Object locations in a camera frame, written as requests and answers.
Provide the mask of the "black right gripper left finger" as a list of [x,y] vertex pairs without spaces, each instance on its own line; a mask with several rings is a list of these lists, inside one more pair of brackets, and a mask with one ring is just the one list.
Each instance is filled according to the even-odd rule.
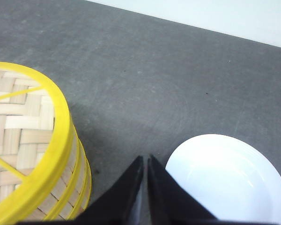
[[120,178],[77,218],[28,221],[19,225],[139,225],[143,188],[143,157],[138,156]]

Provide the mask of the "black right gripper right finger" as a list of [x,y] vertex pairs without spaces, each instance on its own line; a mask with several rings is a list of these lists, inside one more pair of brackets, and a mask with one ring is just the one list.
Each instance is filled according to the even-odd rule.
[[153,155],[148,159],[148,199],[154,225],[213,225],[219,222],[178,185]]

